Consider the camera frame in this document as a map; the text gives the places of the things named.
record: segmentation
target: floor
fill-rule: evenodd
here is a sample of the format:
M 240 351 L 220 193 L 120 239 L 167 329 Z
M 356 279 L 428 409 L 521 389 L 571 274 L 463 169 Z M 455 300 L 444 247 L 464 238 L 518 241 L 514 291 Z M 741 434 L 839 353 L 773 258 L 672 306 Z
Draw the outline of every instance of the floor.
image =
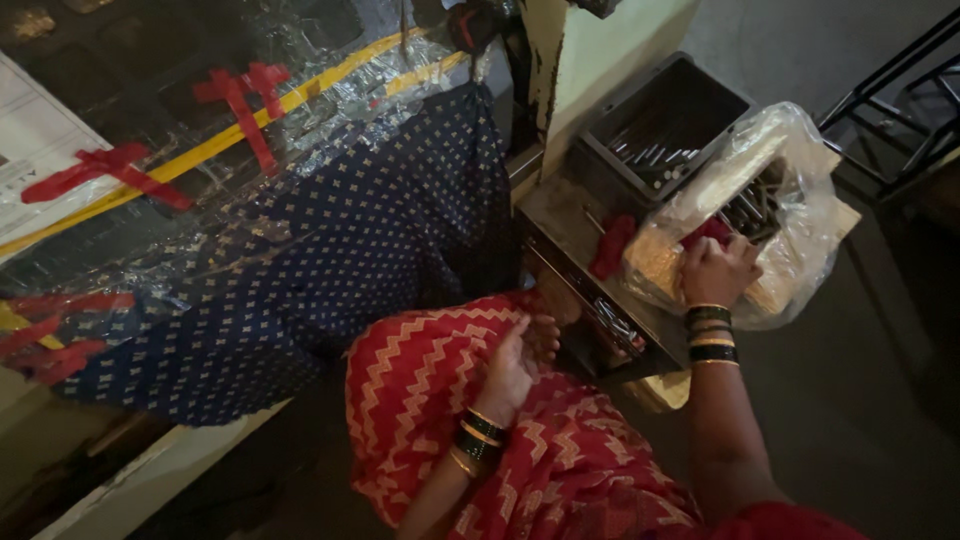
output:
M 683 49 L 761 105 L 790 100 L 823 113 L 954 7 L 705 0 Z M 840 196 L 865 217 L 832 275 L 793 324 L 738 338 L 777 480 L 797 502 L 877 540 L 956 538 L 960 526 L 949 516 L 960 500 L 960 450 L 924 414 L 913 384 L 937 349 L 877 221 Z M 340 380 L 318 383 L 133 537 L 216 539 L 242 528 L 233 538 L 389 538 L 348 490 Z M 682 413 L 646 415 L 609 391 L 664 468 L 685 479 Z

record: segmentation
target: green bangle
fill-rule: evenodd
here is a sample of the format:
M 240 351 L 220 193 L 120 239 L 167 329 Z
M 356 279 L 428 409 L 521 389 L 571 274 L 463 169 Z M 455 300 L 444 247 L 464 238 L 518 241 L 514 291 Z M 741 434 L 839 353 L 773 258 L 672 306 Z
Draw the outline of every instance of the green bangle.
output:
M 736 347 L 732 345 L 695 345 L 690 347 L 690 360 L 727 360 L 738 362 Z
M 457 430 L 453 444 L 471 459 L 485 465 L 492 464 L 500 457 L 499 449 L 474 437 L 463 428 Z
M 486 419 L 479 412 L 470 407 L 467 408 L 467 414 L 464 415 L 464 422 L 467 422 L 471 428 L 480 431 L 485 436 L 493 440 L 499 442 L 504 442 L 507 440 L 506 430 Z
M 722 321 L 730 324 L 730 310 L 721 306 L 694 306 L 686 311 L 684 325 L 688 331 L 694 323 L 700 321 Z

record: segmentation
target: bangle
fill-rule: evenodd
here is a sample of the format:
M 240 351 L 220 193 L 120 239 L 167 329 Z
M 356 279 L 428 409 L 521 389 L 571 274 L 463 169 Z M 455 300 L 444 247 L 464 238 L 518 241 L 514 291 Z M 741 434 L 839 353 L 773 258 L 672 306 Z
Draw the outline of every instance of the bangle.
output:
M 457 465 L 460 465 L 460 468 L 463 469 L 465 473 L 467 473 L 467 476 L 468 476 L 468 477 L 470 477 L 470 478 L 472 478 L 472 479 L 477 478 L 477 474 L 474 473 L 473 470 L 470 469 L 470 468 L 467 466 L 467 464 L 464 463 L 463 460 L 460 459 L 460 457 L 459 457 L 455 452 L 453 452 L 453 449 L 452 449 L 452 448 L 450 449 L 450 456 L 453 457 L 453 460 L 457 462 Z
M 727 325 L 713 325 L 713 326 L 711 326 L 711 327 L 703 327 L 703 328 L 697 328 L 697 329 L 690 329 L 690 333 L 691 333 L 691 334 L 694 334 L 694 335 L 698 335 L 698 334 L 701 334 L 701 333 L 708 333 L 708 332 L 711 332 L 711 331 L 728 331 L 730 334 L 733 334 L 733 329 L 730 328 L 730 327 L 727 326 Z
M 726 306 L 720 306 L 719 304 L 694 304 L 693 306 L 687 306 L 687 309 L 694 309 L 695 307 L 719 307 L 721 309 L 727 309 Z
M 500 426 L 499 424 L 497 424 L 496 422 L 494 422 L 494 421 L 491 420 L 490 418 L 487 418 L 486 416 L 480 414 L 479 412 L 477 412 L 476 410 L 474 410 L 473 407 L 471 407 L 471 406 L 467 407 L 467 412 L 469 412 L 471 415 L 475 416 L 478 420 L 480 420 L 480 421 L 482 421 L 482 422 L 485 422 L 485 423 L 487 423 L 487 424 L 490 424 L 491 427 L 493 427 L 493 428 L 496 428 L 496 429 L 501 430 L 501 431 L 506 431 L 506 430 L 507 430 L 506 428 L 504 428 L 503 426 Z
M 736 362 L 736 347 L 733 345 L 697 345 L 690 347 L 690 360 L 727 360 Z
M 472 407 L 467 408 L 467 414 L 464 416 L 464 421 L 475 430 L 495 441 L 502 443 L 507 440 L 507 430 L 503 429 L 499 424 L 496 424 L 486 416 L 473 410 Z
M 728 347 L 736 347 L 736 343 L 733 343 L 732 339 L 724 339 L 722 337 L 698 337 L 690 341 L 690 347 L 702 347 L 704 345 L 726 345 Z
M 697 360 L 693 362 L 693 365 L 700 364 L 728 364 L 736 367 L 740 367 L 739 362 L 734 362 L 732 360 Z
M 487 435 L 478 431 L 477 428 L 468 424 L 466 420 L 460 421 L 460 427 L 463 428 L 464 430 L 467 430 L 467 433 L 469 433 L 470 435 L 480 439 L 481 441 L 489 444 L 490 446 L 493 446 L 495 448 L 500 448 L 501 446 L 503 446 L 503 441 L 498 441 L 496 439 L 489 438 Z
M 694 306 L 686 311 L 684 324 L 688 330 L 699 321 L 722 321 L 729 325 L 730 310 L 722 306 Z
M 500 450 L 492 444 L 471 435 L 462 426 L 453 438 L 453 444 L 474 461 L 482 464 L 492 464 L 500 456 Z

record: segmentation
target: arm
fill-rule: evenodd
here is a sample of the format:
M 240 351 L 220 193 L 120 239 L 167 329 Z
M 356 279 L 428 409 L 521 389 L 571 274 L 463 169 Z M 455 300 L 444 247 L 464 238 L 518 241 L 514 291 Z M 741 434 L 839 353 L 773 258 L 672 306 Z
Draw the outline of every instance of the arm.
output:
M 683 269 L 688 305 L 729 307 L 762 274 L 758 249 L 737 236 L 724 252 L 713 239 L 702 239 L 687 254 Z M 702 321 L 694 330 L 717 326 Z M 700 337 L 732 340 L 728 331 Z M 690 469 L 694 494 L 708 523 L 734 516 L 754 503 L 789 503 L 774 483 L 763 436 L 756 423 L 738 366 L 694 363 L 690 383 Z
M 522 317 L 504 336 L 490 361 L 490 370 L 483 390 L 473 404 L 473 410 L 500 426 L 511 426 L 516 412 L 523 406 L 533 384 L 537 367 L 531 357 L 533 348 L 524 345 L 524 333 L 530 325 L 529 316 Z M 534 318 L 539 337 L 527 336 L 527 341 L 539 341 L 543 351 L 556 351 L 560 334 L 553 318 L 538 315 Z M 545 353 L 546 358 L 553 353 Z M 453 447 L 434 467 L 417 496 L 410 502 L 400 527 L 397 540 L 444 538 L 453 527 L 474 492 L 484 479 L 493 473 L 483 464 L 470 459 Z

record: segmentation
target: hand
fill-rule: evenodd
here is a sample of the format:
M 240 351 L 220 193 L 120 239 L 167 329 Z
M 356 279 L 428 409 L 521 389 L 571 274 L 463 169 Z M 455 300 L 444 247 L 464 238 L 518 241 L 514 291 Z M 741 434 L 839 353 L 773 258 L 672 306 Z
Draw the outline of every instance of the hand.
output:
M 493 352 L 487 381 L 473 404 L 474 410 L 501 426 L 510 426 L 533 385 L 538 371 L 536 355 L 553 359 L 554 351 L 560 349 L 559 335 L 553 317 L 537 315 L 531 320 L 530 315 L 523 315 Z
M 729 309 L 736 299 L 763 275 L 756 265 L 760 250 L 746 236 L 735 234 L 727 251 L 704 236 L 686 253 L 681 269 L 686 304 L 716 304 Z

